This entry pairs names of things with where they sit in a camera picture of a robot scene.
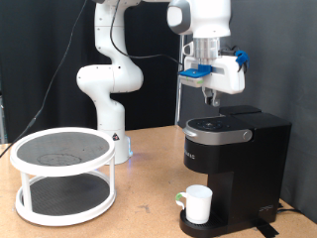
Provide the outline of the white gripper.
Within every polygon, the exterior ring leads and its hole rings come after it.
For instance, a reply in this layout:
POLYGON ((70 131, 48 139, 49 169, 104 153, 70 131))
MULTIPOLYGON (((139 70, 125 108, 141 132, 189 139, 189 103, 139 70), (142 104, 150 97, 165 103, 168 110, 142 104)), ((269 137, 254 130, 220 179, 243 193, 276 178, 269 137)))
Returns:
POLYGON ((218 91, 228 94, 242 92, 245 89, 245 75, 236 57, 222 56, 204 63, 187 57, 184 61, 183 83, 192 87, 203 87, 205 103, 210 104, 212 101, 212 106, 218 107, 218 91))

